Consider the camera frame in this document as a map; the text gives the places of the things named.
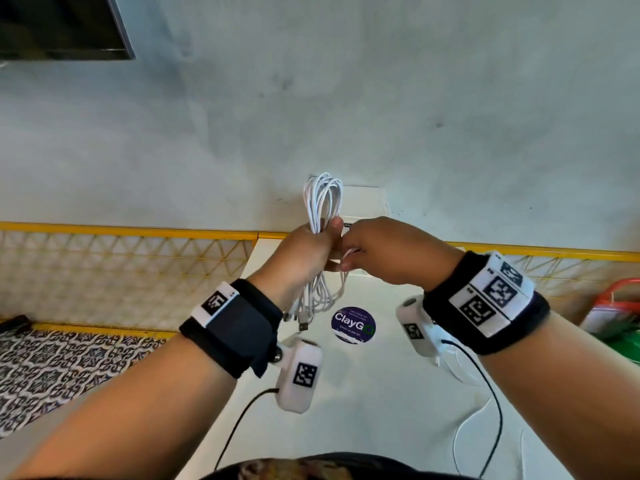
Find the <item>hand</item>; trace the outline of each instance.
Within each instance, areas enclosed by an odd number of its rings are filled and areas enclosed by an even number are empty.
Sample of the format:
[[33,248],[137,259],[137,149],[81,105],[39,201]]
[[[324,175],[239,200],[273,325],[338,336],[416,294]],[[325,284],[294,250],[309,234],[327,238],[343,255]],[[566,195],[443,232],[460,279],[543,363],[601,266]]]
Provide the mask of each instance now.
[[304,224],[289,234],[268,261],[249,277],[249,281],[272,302],[286,310],[298,297],[304,285],[323,269],[340,271],[340,217],[329,221],[324,231],[311,232]]
[[342,270],[364,269],[394,285],[411,284],[430,291],[446,280],[464,252],[404,222],[377,217],[351,226],[342,238]]

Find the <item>forearm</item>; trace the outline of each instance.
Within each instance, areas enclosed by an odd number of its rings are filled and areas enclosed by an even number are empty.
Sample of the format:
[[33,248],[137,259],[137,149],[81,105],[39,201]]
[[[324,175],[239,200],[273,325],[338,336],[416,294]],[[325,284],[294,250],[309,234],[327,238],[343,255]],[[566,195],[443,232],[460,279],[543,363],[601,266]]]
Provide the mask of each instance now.
[[235,386],[178,334],[92,396],[12,478],[171,478]]
[[481,360],[576,479],[640,477],[638,366],[556,314]]

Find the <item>round sticker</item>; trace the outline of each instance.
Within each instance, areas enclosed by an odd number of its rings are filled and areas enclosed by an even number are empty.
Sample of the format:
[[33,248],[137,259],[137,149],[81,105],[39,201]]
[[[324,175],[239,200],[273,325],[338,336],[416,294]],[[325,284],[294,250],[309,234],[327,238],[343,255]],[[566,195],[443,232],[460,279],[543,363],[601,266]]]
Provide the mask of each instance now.
[[375,334],[376,321],[368,311],[357,306],[346,306],[333,315],[331,328],[343,342],[364,344]]

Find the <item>cable bundle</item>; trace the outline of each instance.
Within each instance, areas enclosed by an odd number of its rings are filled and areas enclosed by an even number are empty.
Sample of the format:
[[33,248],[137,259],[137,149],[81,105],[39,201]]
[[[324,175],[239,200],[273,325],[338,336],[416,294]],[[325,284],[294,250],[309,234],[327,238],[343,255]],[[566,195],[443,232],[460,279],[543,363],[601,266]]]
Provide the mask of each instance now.
[[[329,221],[340,215],[342,190],[342,181],[333,178],[327,172],[313,174],[308,178],[303,195],[309,215],[309,226],[314,234],[324,231]],[[316,313],[329,310],[342,296],[347,275],[348,273],[340,272],[342,284],[340,290],[334,294],[329,291],[322,271],[303,288],[296,310],[301,330],[306,329],[306,325],[311,323]]]

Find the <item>person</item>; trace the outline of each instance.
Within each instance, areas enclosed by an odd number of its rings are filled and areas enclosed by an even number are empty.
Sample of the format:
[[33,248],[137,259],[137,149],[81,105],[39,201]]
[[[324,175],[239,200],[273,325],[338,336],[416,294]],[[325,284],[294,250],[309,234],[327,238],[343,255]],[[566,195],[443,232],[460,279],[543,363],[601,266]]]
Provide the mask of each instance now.
[[[429,292],[452,275],[464,256],[428,233],[387,217],[356,222],[344,237],[341,229],[340,218],[332,219],[319,234],[312,234],[308,226],[299,227],[248,281],[286,310],[302,286],[322,269],[362,268],[388,283],[410,283]],[[360,251],[341,264],[328,260],[352,248]],[[636,365],[554,313],[526,337],[480,359],[574,478],[640,478],[640,369]],[[177,334],[92,395],[10,478],[172,478],[191,457],[235,386],[236,380],[219,364]],[[416,472],[389,459],[344,453],[297,461],[249,461],[207,478],[276,478],[278,474],[287,478],[450,478]]]

